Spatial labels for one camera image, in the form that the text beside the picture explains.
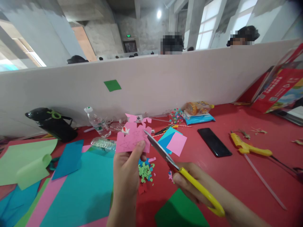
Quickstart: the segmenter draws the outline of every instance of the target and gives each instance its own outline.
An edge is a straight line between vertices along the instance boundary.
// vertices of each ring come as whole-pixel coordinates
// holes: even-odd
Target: black thermos
[[[25,114],[29,119],[36,121],[38,126],[62,142],[70,142],[78,133],[71,127],[73,119],[61,116],[48,108],[37,108]]]

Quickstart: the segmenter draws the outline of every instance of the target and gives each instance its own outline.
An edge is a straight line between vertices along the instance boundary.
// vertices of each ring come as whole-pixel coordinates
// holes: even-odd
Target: black hair
[[[161,40],[161,53],[165,52],[182,52],[184,49],[182,35],[179,32],[176,35],[164,35]]]
[[[230,46],[235,38],[245,38],[245,42],[255,41],[260,37],[258,30],[255,26],[245,26],[240,30],[236,31],[235,35],[230,35],[230,40],[227,42],[226,46]]]
[[[67,60],[68,64],[76,64],[76,63],[82,63],[82,62],[89,62],[88,60],[85,60],[83,57],[79,55],[74,55],[72,58]]]

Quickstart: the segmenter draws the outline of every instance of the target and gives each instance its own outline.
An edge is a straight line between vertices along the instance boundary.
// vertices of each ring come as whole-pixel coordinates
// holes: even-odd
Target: scissors
[[[144,130],[147,135],[148,140],[153,145],[153,147],[159,152],[159,154],[165,159],[168,166],[171,170],[181,173],[196,189],[198,189],[214,206],[214,208],[208,207],[215,215],[219,217],[225,217],[225,211],[221,204],[216,200],[216,198],[209,193],[209,191],[204,188],[195,178],[193,178],[186,169],[179,168],[172,158],[166,153],[166,151],[161,147],[161,145],[147,132]]]

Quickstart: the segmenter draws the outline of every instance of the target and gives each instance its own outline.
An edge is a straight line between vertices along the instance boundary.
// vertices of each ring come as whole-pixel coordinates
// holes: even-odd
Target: white partition
[[[189,101],[214,105],[235,101],[249,85],[293,46],[296,40],[26,69],[0,74],[0,135],[41,131],[24,113],[53,108],[87,125],[84,107],[103,117],[124,113],[162,114]],[[122,90],[109,92],[116,79]]]

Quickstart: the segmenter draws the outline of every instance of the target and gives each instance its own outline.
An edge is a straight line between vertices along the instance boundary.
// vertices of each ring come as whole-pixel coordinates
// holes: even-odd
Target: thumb
[[[141,157],[141,154],[145,148],[145,141],[141,140],[139,143],[137,143],[136,147],[133,149],[129,159],[127,162],[130,162],[130,165],[138,165],[139,158]]]

